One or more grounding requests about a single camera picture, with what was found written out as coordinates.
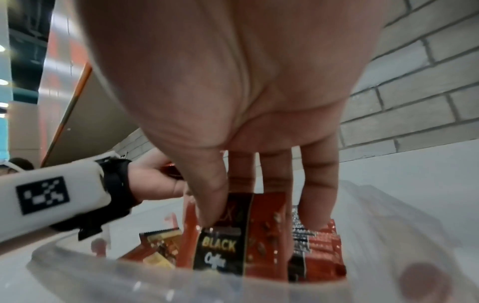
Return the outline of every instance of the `black strap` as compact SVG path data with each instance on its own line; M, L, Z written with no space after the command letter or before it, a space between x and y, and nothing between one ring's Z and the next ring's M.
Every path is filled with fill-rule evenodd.
M51 227L62 232L79 228L78 240L81 241L101 233L103 224L129 215L131 208L138 204L131 193L128 181L128 164L130 162L127 159L116 158L98 160L97 163L104 172L105 191L111 196L110 204Z

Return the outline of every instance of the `brick wall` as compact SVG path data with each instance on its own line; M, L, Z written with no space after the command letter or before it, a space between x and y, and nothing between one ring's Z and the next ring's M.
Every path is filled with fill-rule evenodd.
M479 0L390 1L341 120L341 161L479 138ZM129 159L151 148L139 130L114 147Z

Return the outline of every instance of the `person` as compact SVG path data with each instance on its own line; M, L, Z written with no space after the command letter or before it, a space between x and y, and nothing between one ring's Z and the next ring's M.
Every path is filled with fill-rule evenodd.
M95 71L177 165L202 225L219 218L229 191L253 190L255 152L264 191L291 199L291 148L300 146L299 215L307 228L323 227L338 189L341 113L387 1L74 3ZM137 186L148 189L142 197L165 193L152 182Z
M33 164L23 158L11 158L0 162L0 176L34 169Z

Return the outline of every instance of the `transparent bin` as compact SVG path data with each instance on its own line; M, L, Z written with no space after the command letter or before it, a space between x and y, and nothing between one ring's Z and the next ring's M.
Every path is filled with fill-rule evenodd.
M346 280L286 284L117 260L140 244L139 233L171 228L165 218L172 213L182 229L182 207L180 199L145 205L95 237L79 242L73 233L48 243L33 252L28 269L65 302L479 302L451 253L455 241L436 219L350 182L341 183L332 216ZM98 243L105 257L97 256Z

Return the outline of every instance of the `finger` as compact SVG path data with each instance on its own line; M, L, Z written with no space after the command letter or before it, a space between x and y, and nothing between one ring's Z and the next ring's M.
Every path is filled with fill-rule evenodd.
M252 193L256 182L254 154L230 151L228 154L228 166L230 192Z
M286 193L286 231L282 236L286 243L287 257L293 254L292 235L292 195L293 195L293 167L291 149L276 153L260 153L259 161L263 172L263 187L265 193Z
M132 163L134 166L160 169L170 162L170 159L158 148L152 148Z
M330 219L338 192L338 145L336 134L301 146L304 187L298 213L303 225L321 229Z
M151 168L129 167L130 190L139 201L163 200L183 196L186 183Z
M195 197L199 224L211 226L223 213L228 197L228 178L220 150L187 150L172 153L172 158Z

